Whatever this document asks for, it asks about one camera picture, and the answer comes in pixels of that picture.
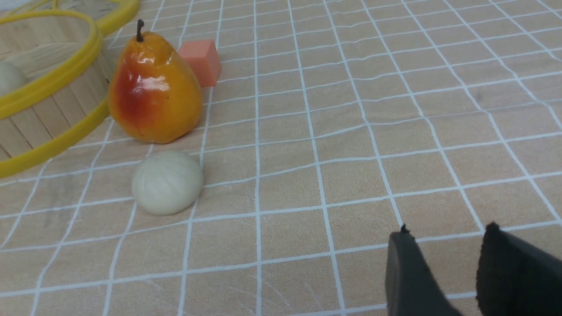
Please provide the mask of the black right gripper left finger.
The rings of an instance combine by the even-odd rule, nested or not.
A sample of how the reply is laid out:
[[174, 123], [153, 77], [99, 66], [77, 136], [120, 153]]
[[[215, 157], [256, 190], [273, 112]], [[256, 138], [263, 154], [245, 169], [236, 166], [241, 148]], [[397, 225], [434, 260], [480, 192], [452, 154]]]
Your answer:
[[406, 225], [389, 235], [385, 295], [389, 316], [461, 316], [444, 296]]

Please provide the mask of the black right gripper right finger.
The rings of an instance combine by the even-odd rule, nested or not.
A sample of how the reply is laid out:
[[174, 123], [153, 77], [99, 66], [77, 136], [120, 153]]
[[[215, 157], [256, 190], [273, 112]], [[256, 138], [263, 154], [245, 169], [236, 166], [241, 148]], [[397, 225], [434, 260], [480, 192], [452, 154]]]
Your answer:
[[559, 316], [562, 262], [492, 222], [480, 248], [476, 302], [484, 316]]

